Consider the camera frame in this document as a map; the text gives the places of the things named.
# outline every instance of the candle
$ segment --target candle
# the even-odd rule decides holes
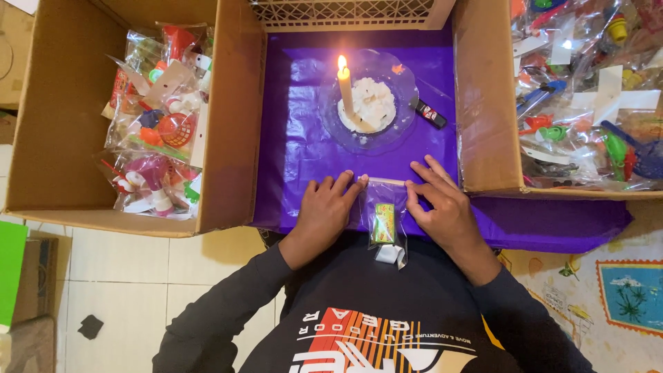
[[[352,118],[355,116],[355,108],[352,105],[352,84],[350,83],[350,70],[348,70],[347,61],[343,56],[338,56],[338,86],[341,88],[341,97],[343,98],[345,116]]]

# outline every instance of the left hand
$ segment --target left hand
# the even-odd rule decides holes
[[[336,181],[327,176],[320,184],[315,180],[308,182],[297,224],[278,244],[283,259],[293,271],[327,250],[347,226],[350,208],[369,182],[368,175],[363,175],[348,188],[353,175],[348,170]]]

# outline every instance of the white plastic crate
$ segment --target white plastic crate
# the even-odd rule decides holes
[[[439,30],[453,0],[249,0],[268,33]]]

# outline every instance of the black sweatshirt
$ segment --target black sweatshirt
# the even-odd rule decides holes
[[[274,245],[173,319],[153,372],[234,372],[233,336],[284,285],[280,323],[240,372],[592,372],[506,269],[473,287],[434,244],[410,240],[408,250],[399,271],[373,259],[367,235],[344,234],[293,272]]]

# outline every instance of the green packet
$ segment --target green packet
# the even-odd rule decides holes
[[[375,205],[375,219],[371,243],[393,244],[396,239],[396,224],[394,219],[394,205],[391,203],[378,203]]]

